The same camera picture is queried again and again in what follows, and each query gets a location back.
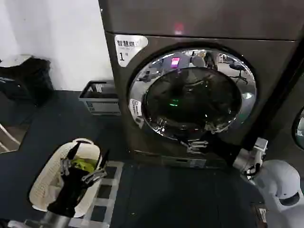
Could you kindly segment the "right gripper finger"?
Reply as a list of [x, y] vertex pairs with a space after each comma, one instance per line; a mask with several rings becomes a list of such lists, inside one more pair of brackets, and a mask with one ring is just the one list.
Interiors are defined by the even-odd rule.
[[187, 153], [190, 154], [207, 154], [207, 146], [189, 146], [187, 148]]
[[174, 136], [176, 140], [185, 147], [207, 147], [207, 141], [188, 141], [185, 137]]

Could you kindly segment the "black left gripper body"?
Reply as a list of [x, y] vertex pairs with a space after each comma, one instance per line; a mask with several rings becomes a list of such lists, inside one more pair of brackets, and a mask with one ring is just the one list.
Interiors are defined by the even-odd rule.
[[48, 205], [47, 210], [57, 215], [73, 217], [75, 207], [83, 198], [84, 189], [81, 176], [63, 176], [64, 185], [55, 201]]

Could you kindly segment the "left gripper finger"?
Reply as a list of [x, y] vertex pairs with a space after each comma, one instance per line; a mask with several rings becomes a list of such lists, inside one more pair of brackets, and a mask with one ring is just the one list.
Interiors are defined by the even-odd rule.
[[110, 150], [107, 150], [104, 157], [101, 160], [100, 165], [97, 167], [97, 169], [94, 172], [84, 176], [81, 179], [81, 181], [83, 183], [94, 184], [107, 175], [105, 169], [106, 169], [108, 161], [109, 161], [109, 154], [110, 154]]
[[60, 175], [68, 176], [69, 168], [72, 167], [72, 160], [74, 159], [79, 148], [79, 144], [77, 143], [73, 148], [69, 150], [67, 156], [65, 158], [60, 159]]

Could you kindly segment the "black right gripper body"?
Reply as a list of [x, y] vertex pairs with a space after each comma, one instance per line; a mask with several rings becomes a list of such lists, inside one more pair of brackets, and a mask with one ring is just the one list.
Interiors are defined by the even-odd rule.
[[232, 166], [242, 147], [221, 140], [216, 134], [206, 134], [207, 150], [226, 161]]

